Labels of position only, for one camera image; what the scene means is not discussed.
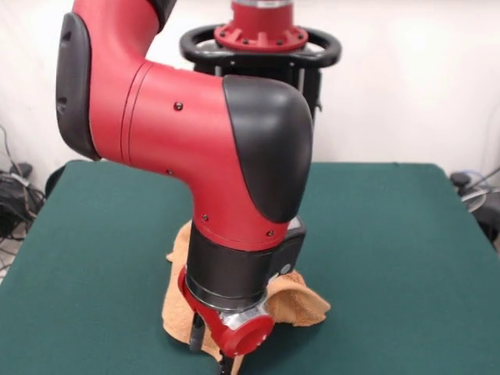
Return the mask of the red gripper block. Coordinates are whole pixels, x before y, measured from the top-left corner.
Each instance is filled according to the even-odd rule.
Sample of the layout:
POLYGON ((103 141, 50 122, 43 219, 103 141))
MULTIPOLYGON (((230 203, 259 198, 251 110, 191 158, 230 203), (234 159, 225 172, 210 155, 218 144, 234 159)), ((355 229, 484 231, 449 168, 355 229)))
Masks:
POLYGON ((182 268, 178 280, 180 293, 193 311, 189 349, 200 352, 205 327, 220 349, 219 375, 231 375, 234 357, 255 351, 270 335, 274 327, 273 317, 263 303, 243 312, 222 312, 200 302, 187 283, 187 269, 182 268))

